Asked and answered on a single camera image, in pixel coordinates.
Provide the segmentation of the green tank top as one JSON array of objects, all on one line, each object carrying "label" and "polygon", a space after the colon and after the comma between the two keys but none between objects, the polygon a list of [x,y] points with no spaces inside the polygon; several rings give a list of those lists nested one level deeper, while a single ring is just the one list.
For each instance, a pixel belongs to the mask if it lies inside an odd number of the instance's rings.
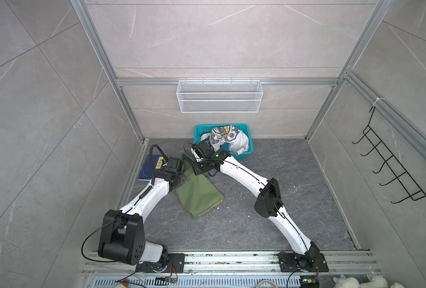
[{"label": "green tank top", "polygon": [[224,197],[204,174],[195,174],[191,159],[186,154],[182,160],[185,182],[175,191],[182,206],[196,220],[221,204]]}]

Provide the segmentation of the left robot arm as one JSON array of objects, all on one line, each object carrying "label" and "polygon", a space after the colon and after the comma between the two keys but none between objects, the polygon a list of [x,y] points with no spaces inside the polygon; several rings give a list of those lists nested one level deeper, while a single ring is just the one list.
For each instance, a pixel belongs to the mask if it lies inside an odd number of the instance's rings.
[{"label": "left robot arm", "polygon": [[108,211],[103,218],[98,255],[129,265],[166,265],[166,247],[145,239],[144,223],[159,201],[180,185],[181,179],[180,172],[159,171],[132,201],[120,210]]}]

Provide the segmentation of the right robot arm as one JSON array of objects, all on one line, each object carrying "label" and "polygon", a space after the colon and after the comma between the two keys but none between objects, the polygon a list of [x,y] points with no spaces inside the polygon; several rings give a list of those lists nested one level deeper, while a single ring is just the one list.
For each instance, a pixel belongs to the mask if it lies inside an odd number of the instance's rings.
[{"label": "right robot arm", "polygon": [[269,219],[289,242],[292,251],[299,261],[299,266],[314,268],[321,259],[320,249],[296,225],[288,214],[283,201],[279,182],[275,178],[267,179],[246,168],[227,152],[214,152],[212,156],[193,154],[196,160],[195,168],[204,171],[212,169],[230,176],[255,197],[255,211],[263,218]]}]

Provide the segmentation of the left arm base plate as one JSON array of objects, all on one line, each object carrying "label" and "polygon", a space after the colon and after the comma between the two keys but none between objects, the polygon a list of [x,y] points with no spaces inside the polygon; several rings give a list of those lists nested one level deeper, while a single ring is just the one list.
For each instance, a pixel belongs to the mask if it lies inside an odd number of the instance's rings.
[{"label": "left arm base plate", "polygon": [[145,273],[182,273],[185,266],[184,253],[164,254],[159,262],[142,262],[136,266],[136,271]]}]

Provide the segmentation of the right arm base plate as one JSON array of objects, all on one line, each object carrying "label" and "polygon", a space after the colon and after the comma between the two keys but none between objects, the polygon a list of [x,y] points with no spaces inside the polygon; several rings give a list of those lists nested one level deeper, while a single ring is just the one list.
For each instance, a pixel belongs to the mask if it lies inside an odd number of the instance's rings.
[{"label": "right arm base plate", "polygon": [[280,252],[278,255],[281,272],[328,272],[329,268],[325,256],[316,253],[314,256],[299,255],[296,253]]}]

